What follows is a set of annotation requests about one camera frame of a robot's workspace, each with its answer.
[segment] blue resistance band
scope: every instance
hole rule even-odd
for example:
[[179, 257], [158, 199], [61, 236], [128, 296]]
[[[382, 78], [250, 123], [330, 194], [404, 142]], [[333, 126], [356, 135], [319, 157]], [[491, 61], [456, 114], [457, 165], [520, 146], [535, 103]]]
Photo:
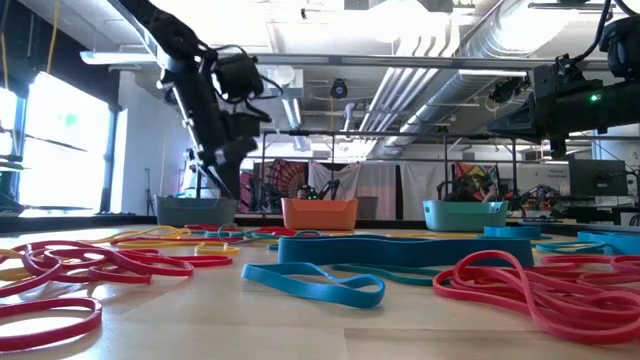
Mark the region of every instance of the blue resistance band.
[[[321, 275], [339, 285], [306, 282], [289, 278], [287, 275]], [[375, 276], [357, 275], [339, 279], [309, 263], [247, 264], [242, 270], [242, 277], [292, 296], [360, 309], [378, 305], [382, 301], [385, 291], [384, 282]], [[359, 290], [359, 288], [370, 285], [376, 285], [378, 289], [375, 291]]]
[[405, 285], [414, 286], [433, 286], [432, 279], [418, 278], [410, 276], [401, 276], [399, 274], [413, 274], [434, 277], [440, 273], [438, 270], [424, 269], [424, 268], [410, 268], [404, 266], [384, 266], [384, 265], [369, 265], [369, 264], [338, 264], [332, 265], [333, 270], [347, 271], [359, 274], [376, 275], [383, 279], [388, 279], [393, 282], [397, 282]]
[[579, 232], [578, 241], [603, 242], [610, 255], [640, 255], [640, 236], [616, 233]]
[[516, 239], [550, 240], [551, 236], [542, 235], [538, 226], [485, 226], [484, 235], [479, 239]]
[[536, 250], [554, 254], [603, 254], [607, 244], [602, 241], [568, 241], [560, 243], [537, 244]]
[[[469, 254], [483, 250], [502, 250], [515, 256], [523, 266], [533, 266], [531, 241], [511, 239], [425, 240], [389, 238], [376, 235], [295, 238], [283, 237], [278, 263], [309, 262], [316, 265], [372, 264], [403, 267], [454, 265]], [[479, 265], [505, 266], [502, 260]]]
[[579, 232], [578, 241], [538, 244], [536, 249], [555, 254], [640, 255], [640, 237]]

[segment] white curtain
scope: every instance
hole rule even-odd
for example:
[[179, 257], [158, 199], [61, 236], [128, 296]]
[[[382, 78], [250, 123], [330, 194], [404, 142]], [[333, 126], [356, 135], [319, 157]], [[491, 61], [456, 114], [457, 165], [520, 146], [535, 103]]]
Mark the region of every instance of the white curtain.
[[[360, 167], [360, 163], [349, 164], [342, 170], [333, 172], [333, 178], [340, 180], [336, 200], [351, 200], [356, 197]], [[331, 180], [331, 170], [315, 161], [309, 163], [310, 186], [320, 191], [329, 180]], [[327, 193], [325, 199], [331, 199], [331, 191]]]
[[356, 196], [377, 197], [376, 220], [395, 220], [396, 164], [362, 164]]
[[400, 165], [400, 173], [404, 220], [424, 220], [422, 202], [438, 200], [436, 187], [444, 181], [444, 164], [405, 162]]

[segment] yellow rubber band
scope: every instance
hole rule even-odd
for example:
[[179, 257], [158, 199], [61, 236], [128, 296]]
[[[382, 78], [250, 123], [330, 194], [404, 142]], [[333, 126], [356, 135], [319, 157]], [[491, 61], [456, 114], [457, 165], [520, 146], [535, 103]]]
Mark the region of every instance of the yellow rubber band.
[[197, 255], [224, 255], [235, 256], [240, 253], [240, 248], [228, 246], [227, 243], [204, 243], [199, 241], [149, 241], [138, 240], [121, 242], [118, 244], [119, 249], [159, 249], [170, 247], [195, 246]]
[[201, 243], [196, 246], [197, 255], [222, 255], [222, 256], [236, 256], [240, 254], [240, 248], [234, 246], [228, 246], [226, 243]]
[[136, 240], [118, 243], [118, 249], [161, 249], [169, 247], [198, 246], [201, 241], [153, 241]]
[[111, 236], [107, 236], [106, 238], [97, 239], [97, 240], [83, 240], [82, 242], [87, 244], [104, 244], [116, 239], [132, 238], [132, 237], [138, 237], [143, 235], [153, 236], [154, 238], [163, 238], [163, 239], [181, 239], [183, 237], [188, 237], [189, 235], [191, 235], [191, 229], [187, 229], [187, 228], [179, 229], [173, 226], [156, 226], [148, 230], [127, 230], [127, 231], [119, 232], [117, 234], [113, 234]]
[[0, 249], [0, 256], [6, 256], [11, 259], [20, 259], [22, 258], [22, 254], [17, 251], [9, 250], [9, 249]]
[[20, 281], [30, 277], [31, 274], [29, 274], [25, 268], [0, 270], [0, 281]]
[[387, 234], [394, 238], [418, 238], [418, 239], [475, 239], [476, 234], [469, 233], [423, 233], [423, 234]]

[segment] wooden table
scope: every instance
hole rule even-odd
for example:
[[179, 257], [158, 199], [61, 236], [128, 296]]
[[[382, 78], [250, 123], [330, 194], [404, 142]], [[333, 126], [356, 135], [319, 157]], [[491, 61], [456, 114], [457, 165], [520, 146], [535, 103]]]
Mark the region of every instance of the wooden table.
[[[46, 239], [96, 239], [124, 229], [31, 234], [0, 240], [2, 247], [9, 248]], [[189, 253], [187, 249], [178, 251]], [[197, 269], [190, 279], [155, 276], [150, 285], [50, 283], [20, 296], [0, 299], [0, 304], [8, 304], [58, 296], [93, 296], [104, 305], [101, 331], [0, 357], [591, 360], [638, 359], [640, 354], [638, 344], [588, 347], [556, 340], [538, 331], [528, 317], [439, 298], [429, 288], [386, 281], [382, 304], [358, 310], [294, 298], [240, 277], [245, 263], [275, 261], [276, 253], [264, 246], [243, 247], [232, 266]], [[18, 322], [13, 318], [10, 324], [0, 322], [0, 336], [67, 324], [86, 316], [86, 312], [60, 310], [47, 313], [47, 317], [41, 315], [21, 317]]]

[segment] ceiling light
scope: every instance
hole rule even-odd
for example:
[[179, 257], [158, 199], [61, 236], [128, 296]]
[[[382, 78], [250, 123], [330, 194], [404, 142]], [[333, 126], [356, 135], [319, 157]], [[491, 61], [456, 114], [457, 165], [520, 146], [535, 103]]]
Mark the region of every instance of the ceiling light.
[[458, 70], [460, 75], [475, 75], [475, 76], [508, 76], [508, 77], [524, 77], [527, 76], [526, 71], [505, 71], [505, 70]]

